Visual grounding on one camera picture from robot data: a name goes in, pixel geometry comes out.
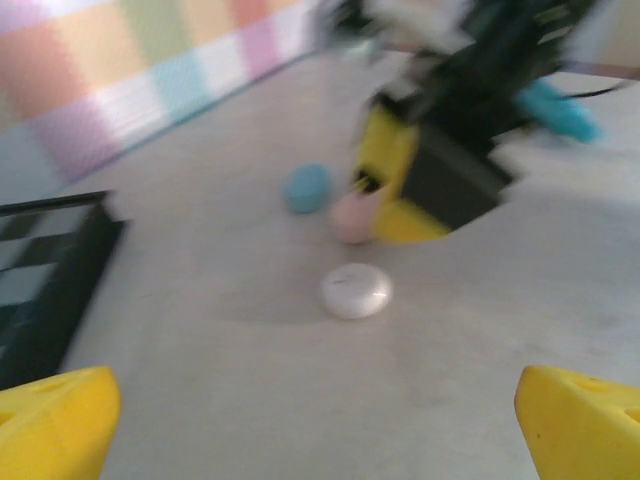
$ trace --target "pink ball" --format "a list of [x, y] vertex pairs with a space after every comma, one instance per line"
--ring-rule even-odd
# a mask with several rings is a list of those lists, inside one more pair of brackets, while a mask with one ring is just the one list
[[363, 195], [349, 192], [331, 209], [331, 223], [339, 241], [360, 245], [375, 239], [374, 219], [380, 202], [380, 192]]

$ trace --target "black and white checkered board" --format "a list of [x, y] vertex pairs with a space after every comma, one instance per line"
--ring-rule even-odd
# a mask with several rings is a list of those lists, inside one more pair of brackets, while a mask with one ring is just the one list
[[3, 325], [37, 298], [72, 245], [91, 205], [0, 217], [0, 345]]
[[0, 206], [0, 390], [57, 372], [124, 226], [106, 196]]

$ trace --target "white puck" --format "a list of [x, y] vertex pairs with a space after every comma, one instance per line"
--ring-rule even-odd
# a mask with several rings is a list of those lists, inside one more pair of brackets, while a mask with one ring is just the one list
[[322, 281], [325, 308], [343, 320], [357, 320], [380, 312], [392, 296], [391, 280], [379, 268], [350, 263]]

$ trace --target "pastel checkered wall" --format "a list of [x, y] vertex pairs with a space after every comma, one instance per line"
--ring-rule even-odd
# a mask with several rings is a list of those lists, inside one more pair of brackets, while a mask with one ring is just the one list
[[293, 59], [309, 7], [0, 0], [0, 202], [51, 193]]

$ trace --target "yellow plastic piece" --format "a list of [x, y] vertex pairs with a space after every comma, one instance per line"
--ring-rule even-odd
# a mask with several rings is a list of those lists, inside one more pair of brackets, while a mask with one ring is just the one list
[[[400, 190], [413, 163], [418, 144], [418, 128], [400, 122], [383, 106], [369, 113], [358, 171], [378, 179], [384, 188], [376, 213], [376, 236], [388, 243], [407, 244], [442, 238], [450, 229], [412, 203], [400, 199]], [[366, 180], [355, 187], [364, 189]]]
[[529, 367], [515, 403], [541, 480], [640, 479], [640, 389]]
[[120, 408], [106, 367], [0, 392], [0, 479], [97, 480]]

